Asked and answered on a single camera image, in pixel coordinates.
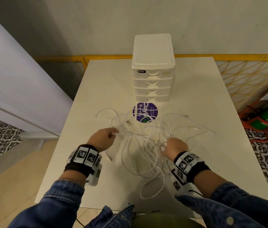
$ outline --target metal button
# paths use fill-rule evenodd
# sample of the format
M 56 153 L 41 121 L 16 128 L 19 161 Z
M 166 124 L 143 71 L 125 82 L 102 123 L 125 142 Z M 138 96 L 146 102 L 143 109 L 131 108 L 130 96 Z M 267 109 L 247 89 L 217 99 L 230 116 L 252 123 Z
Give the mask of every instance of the metal button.
M 227 224 L 230 226 L 233 225 L 233 223 L 234 223 L 234 219 L 232 217 L 227 217 L 226 221 L 227 221 Z

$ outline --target denim cuff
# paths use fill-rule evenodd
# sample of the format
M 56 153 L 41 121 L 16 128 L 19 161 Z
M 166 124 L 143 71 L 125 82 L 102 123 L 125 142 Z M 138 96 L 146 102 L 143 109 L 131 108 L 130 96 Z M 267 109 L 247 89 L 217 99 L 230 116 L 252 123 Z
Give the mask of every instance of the denim cuff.
M 84 188 L 81 185 L 68 180 L 57 180 L 43 197 L 64 199 L 79 207 L 83 193 Z
M 225 182 L 216 188 L 210 199 L 228 207 L 232 207 L 233 203 L 243 195 L 248 195 L 248 193 L 232 182 Z

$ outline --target tangled cable pile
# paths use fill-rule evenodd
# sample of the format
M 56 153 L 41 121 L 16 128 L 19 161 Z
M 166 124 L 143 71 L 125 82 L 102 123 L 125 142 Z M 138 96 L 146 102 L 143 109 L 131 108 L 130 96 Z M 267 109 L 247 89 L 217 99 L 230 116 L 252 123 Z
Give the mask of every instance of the tangled cable pile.
M 165 150 L 165 143 L 170 137 L 175 137 L 175 132 L 177 130 L 181 129 L 193 129 L 193 130 L 200 130 L 201 128 L 204 128 L 205 131 L 190 136 L 187 139 L 183 139 L 185 142 L 188 142 L 190 139 L 200 136 L 201 134 L 205 134 L 208 131 L 210 131 L 214 136 L 211 139 L 208 139 L 206 141 L 203 141 L 201 143 L 198 143 L 194 145 L 190 151 L 195 149 L 197 146 L 204 144 L 205 142 L 208 142 L 212 140 L 213 138 L 216 137 L 216 133 L 213 130 L 207 129 L 204 126 L 201 126 L 200 124 L 194 122 L 189 118 L 187 115 L 182 115 L 178 113 L 167 113 L 162 116 L 161 119 L 158 117 L 154 119 L 152 116 L 148 115 L 147 113 L 134 113 L 135 108 L 133 109 L 133 113 L 127 113 L 127 114 L 121 114 L 119 115 L 116 111 L 112 109 L 103 109 L 98 112 L 96 115 L 96 118 L 99 118 L 99 115 L 104 113 L 104 112 L 111 112 L 114 114 L 113 117 L 111 117 L 110 122 L 106 122 L 109 124 L 110 127 L 115 127 L 119 130 L 119 133 L 116 134 L 117 136 L 121 136 L 123 138 L 126 138 L 125 145 L 122 147 L 122 152 L 121 152 L 121 161 L 123 166 L 133 175 L 138 176 L 140 179 L 145 181 L 146 183 L 143 185 L 143 187 L 140 190 L 140 197 L 142 199 L 151 199 L 154 198 L 156 195 L 158 195 L 162 189 L 165 186 L 166 182 L 166 176 L 171 175 L 171 168 L 173 167 L 173 162 L 168 160 L 166 157 L 163 157 L 160 155 L 160 152 Z M 140 121 L 137 121 L 134 116 L 142 116 Z M 171 122 L 171 125 L 168 126 L 167 123 L 165 123 L 164 119 L 168 116 L 174 116 L 179 118 L 186 119 L 190 122 L 195 123 L 198 125 L 198 127 L 192 127 L 192 126 L 180 126 L 177 128 L 173 128 L 174 122 L 176 119 L 174 119 Z M 148 120 L 147 123 L 141 123 L 145 119 Z M 138 151 L 141 157 L 145 159 L 149 166 L 150 169 L 146 172 L 140 173 L 137 168 L 135 168 L 134 165 L 134 156 L 130 154 L 129 152 L 129 147 L 131 142 L 135 140 L 138 144 Z M 131 165 L 132 165 L 132 170 L 130 170 L 127 165 L 124 163 L 124 152 L 127 151 L 128 155 L 131 156 Z M 106 156 L 112 161 L 112 158 L 109 156 L 108 151 L 105 151 Z M 162 178 L 163 179 L 163 184 L 160 190 L 152 195 L 151 197 L 144 197 L 142 195 L 143 189 L 150 184 L 152 181 L 154 181 L 157 178 Z

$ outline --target white table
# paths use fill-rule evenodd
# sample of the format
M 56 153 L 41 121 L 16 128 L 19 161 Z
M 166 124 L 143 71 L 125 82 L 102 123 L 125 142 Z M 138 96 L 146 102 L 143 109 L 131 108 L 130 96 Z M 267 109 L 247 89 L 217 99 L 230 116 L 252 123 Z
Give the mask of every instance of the white table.
M 176 58 L 175 61 L 176 73 L 170 100 L 155 105 L 158 108 L 177 106 L 194 121 L 214 130 L 217 137 L 194 152 L 225 179 L 268 200 L 268 184 L 213 58 Z M 85 143 L 98 129 L 107 127 L 95 118 L 100 110 L 111 108 L 125 113 L 137 104 L 131 62 L 131 59 L 89 62 L 36 203 L 59 178 L 73 149 Z M 112 210 L 121 210 L 131 202 L 135 204 L 136 212 L 161 210 L 195 216 L 174 199 L 176 191 L 169 181 L 155 198 L 140 199 L 142 182 L 122 166 L 120 151 L 116 152 L 112 162 L 105 157 L 102 159 L 98 185 L 86 186 L 81 207 L 101 209 L 107 205 Z

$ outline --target denim jacket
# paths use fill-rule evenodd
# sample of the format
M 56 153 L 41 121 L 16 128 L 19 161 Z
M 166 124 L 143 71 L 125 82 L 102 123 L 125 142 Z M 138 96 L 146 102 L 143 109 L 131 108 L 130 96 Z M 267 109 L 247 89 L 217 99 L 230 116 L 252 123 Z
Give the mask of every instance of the denim jacket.
M 67 180 L 57 180 L 40 203 L 20 214 L 9 228 L 71 228 L 76 220 L 84 188 Z M 207 227 L 268 227 L 268 201 L 253 196 L 227 182 L 219 186 L 211 199 L 190 195 L 175 198 L 200 214 Z M 118 214 L 105 206 L 86 228 L 131 227 L 134 205 Z

